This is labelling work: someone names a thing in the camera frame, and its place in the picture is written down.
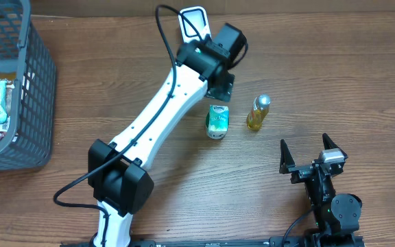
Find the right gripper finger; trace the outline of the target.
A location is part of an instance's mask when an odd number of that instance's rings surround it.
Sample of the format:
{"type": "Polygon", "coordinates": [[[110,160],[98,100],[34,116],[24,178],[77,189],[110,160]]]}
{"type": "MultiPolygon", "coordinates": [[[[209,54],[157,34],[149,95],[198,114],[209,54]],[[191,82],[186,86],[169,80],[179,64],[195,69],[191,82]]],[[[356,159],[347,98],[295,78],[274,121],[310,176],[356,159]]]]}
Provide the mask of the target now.
{"type": "Polygon", "coordinates": [[[345,151],[343,151],[337,144],[335,144],[334,141],[326,133],[322,134],[322,142],[326,150],[338,149],[343,154],[345,159],[348,158],[347,153],[345,153],[345,151]]]}
{"type": "Polygon", "coordinates": [[[284,139],[280,140],[280,165],[279,172],[281,174],[288,174],[289,169],[295,167],[295,161],[289,151],[289,148],[284,139]]]}

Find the yellow liquid bottle silver cap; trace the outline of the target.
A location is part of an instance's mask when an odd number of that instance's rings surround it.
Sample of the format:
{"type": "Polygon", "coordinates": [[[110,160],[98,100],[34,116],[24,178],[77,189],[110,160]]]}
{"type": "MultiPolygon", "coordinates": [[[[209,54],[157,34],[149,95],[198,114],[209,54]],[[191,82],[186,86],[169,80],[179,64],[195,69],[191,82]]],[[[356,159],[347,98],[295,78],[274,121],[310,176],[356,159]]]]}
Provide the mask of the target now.
{"type": "Polygon", "coordinates": [[[251,111],[246,118],[247,127],[251,130],[259,130],[263,120],[270,110],[271,98],[267,94],[256,97],[253,101],[251,111]]]}

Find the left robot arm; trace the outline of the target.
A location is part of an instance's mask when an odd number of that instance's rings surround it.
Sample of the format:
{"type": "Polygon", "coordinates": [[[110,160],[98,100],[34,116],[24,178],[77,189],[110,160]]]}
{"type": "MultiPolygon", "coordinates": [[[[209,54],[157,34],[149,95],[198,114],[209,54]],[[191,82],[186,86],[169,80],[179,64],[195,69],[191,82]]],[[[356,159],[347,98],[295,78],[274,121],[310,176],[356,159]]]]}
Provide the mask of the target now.
{"type": "Polygon", "coordinates": [[[160,90],[140,115],[110,143],[96,140],[88,151],[88,184],[99,207],[91,246],[129,246],[130,225],[154,188],[148,171],[156,153],[184,114],[202,98],[229,102],[234,75],[246,54],[241,30],[225,24],[215,38],[180,46],[160,90]]]}

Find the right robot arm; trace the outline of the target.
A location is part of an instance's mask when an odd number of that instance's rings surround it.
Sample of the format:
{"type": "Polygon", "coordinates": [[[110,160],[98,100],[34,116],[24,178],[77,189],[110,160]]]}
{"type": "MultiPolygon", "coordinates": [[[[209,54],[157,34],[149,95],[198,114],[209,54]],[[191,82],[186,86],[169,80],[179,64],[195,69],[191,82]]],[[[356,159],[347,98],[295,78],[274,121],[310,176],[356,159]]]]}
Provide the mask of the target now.
{"type": "Polygon", "coordinates": [[[309,165],[297,166],[285,140],[280,141],[281,174],[290,174],[291,183],[303,183],[311,208],[296,219],[283,235],[281,246],[364,246],[357,237],[363,203],[355,194],[337,194],[332,178],[344,171],[348,158],[333,140],[322,135],[324,150],[309,165]],[[292,229],[309,214],[315,218],[315,228],[307,229],[296,241],[289,239],[292,229]]]}

